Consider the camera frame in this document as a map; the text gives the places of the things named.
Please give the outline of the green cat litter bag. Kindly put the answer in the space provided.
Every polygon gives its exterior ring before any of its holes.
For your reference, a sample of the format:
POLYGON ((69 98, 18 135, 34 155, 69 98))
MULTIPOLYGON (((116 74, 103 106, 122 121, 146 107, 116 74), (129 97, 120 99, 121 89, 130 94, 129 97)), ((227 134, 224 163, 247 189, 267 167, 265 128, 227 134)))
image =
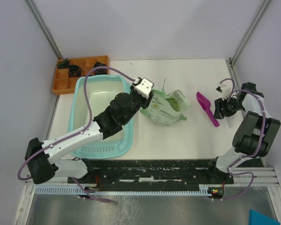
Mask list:
POLYGON ((191 106, 181 90, 166 93, 165 88, 153 89, 153 98, 147 109, 140 109, 145 117, 154 123, 172 125, 179 121, 186 121, 183 113, 191 106))

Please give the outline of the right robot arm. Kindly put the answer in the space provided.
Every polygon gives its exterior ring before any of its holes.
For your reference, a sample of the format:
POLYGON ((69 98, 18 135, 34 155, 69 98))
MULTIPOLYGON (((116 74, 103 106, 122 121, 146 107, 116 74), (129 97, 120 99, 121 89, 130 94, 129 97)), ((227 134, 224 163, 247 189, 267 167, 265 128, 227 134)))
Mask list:
POLYGON ((216 90, 222 96, 214 101, 214 119, 229 118, 238 111, 245 112, 245 117, 233 137, 230 150, 216 159, 215 167, 206 170, 206 179, 210 183, 221 180, 222 172, 230 173, 247 160, 266 156, 281 126, 280 121, 267 112, 264 94, 257 91, 255 84, 247 82, 235 90, 220 82, 216 90))

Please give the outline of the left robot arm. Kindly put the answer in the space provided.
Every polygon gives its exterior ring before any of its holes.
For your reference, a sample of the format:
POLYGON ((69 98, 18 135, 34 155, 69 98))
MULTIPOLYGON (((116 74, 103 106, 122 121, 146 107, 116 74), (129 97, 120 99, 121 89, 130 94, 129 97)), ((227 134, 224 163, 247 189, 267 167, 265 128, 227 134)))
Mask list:
POLYGON ((53 178, 61 168, 57 161, 66 154, 85 146, 109 138, 120 132, 133 116, 149 106, 153 97, 152 87, 146 84, 132 85, 130 93, 119 93, 109 106, 94 119, 54 142, 41 142, 33 138, 29 141, 25 154, 25 165, 34 184, 42 184, 53 178))

